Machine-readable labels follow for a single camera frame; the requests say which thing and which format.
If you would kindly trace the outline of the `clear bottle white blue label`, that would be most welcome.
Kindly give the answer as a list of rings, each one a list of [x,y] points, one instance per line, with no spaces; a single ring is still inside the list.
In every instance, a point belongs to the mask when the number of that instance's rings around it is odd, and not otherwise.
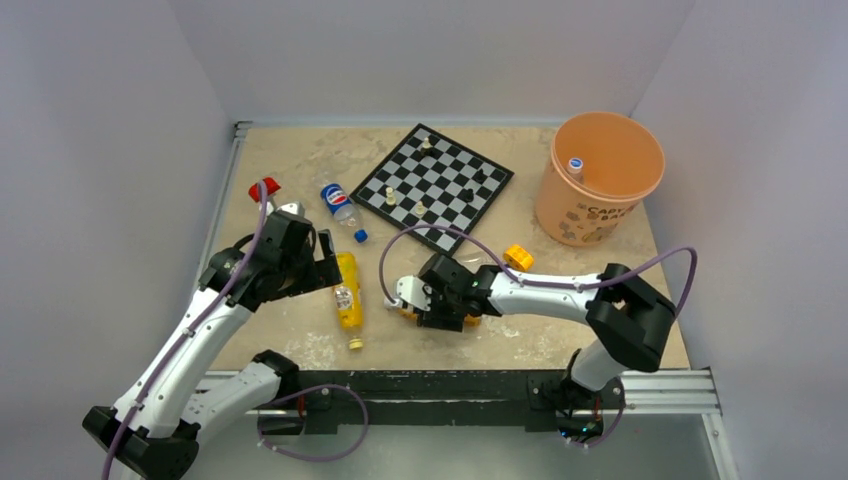
[[[568,160],[566,164],[567,172],[569,176],[578,184],[582,185],[585,181],[584,178],[584,168],[585,163],[582,159],[578,157],[572,157]]]

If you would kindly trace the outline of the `orange drink bottle blue label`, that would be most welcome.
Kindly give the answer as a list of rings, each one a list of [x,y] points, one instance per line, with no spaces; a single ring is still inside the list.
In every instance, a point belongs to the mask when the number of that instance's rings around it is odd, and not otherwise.
[[[411,312],[408,312],[408,311],[405,311],[405,310],[402,310],[401,308],[399,308],[396,305],[396,302],[397,302],[397,300],[390,300],[390,299],[385,299],[383,301],[384,306],[387,310],[393,311],[393,312],[397,313],[398,315],[400,315],[400,316],[402,316],[402,317],[404,317],[408,320],[414,321],[415,324],[417,325],[418,315],[420,313],[423,313],[424,311],[411,313]],[[450,308],[447,308],[447,307],[432,307],[429,311],[445,312],[445,313],[452,312],[452,313],[456,313],[456,314],[461,314],[461,313],[453,311],[453,310],[451,310]],[[465,316],[464,328],[465,327],[476,327],[476,326],[479,326],[480,323],[481,323],[481,317],[480,316],[471,316],[471,315],[464,315],[464,316]]]

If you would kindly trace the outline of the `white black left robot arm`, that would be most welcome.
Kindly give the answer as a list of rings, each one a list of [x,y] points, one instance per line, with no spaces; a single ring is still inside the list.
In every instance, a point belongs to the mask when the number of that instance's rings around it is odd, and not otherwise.
[[[94,406],[82,426],[143,479],[180,479],[200,446],[227,423],[264,404],[292,405],[298,366],[265,350],[203,395],[200,380],[229,339],[268,302],[340,284],[332,235],[277,210],[261,229],[214,254],[188,310],[151,365],[111,406]]]

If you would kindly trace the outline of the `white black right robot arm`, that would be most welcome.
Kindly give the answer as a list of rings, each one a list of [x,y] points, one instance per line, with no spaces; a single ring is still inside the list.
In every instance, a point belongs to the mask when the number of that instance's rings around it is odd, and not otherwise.
[[[399,279],[396,306],[419,326],[460,331],[469,317],[537,315],[585,325],[594,341],[573,355],[561,381],[564,399],[584,407],[625,371],[658,371],[678,309],[628,267],[554,276],[504,265],[468,270],[433,255],[416,275]]]

